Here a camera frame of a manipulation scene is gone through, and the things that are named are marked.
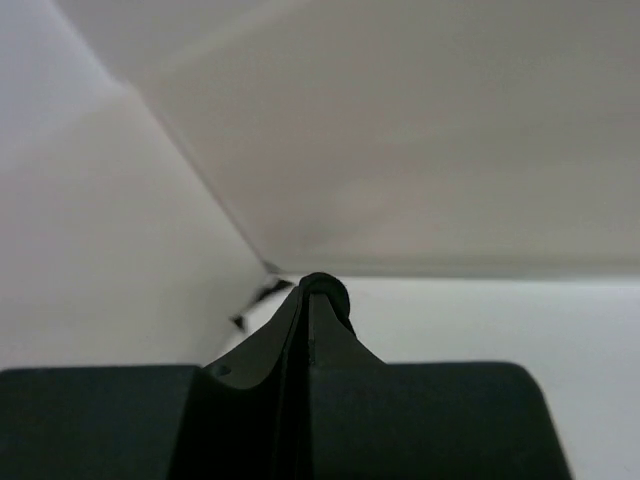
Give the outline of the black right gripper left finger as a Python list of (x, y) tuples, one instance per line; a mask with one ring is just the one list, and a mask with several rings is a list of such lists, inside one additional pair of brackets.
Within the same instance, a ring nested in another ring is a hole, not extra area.
[(212, 364), (6, 370), (5, 479), (302, 479), (306, 288)]

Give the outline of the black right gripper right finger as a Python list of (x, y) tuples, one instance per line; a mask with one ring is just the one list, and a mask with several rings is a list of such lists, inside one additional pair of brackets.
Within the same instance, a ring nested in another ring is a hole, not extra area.
[(317, 479), (567, 479), (544, 395), (506, 362), (387, 364), (309, 299), (309, 435)]

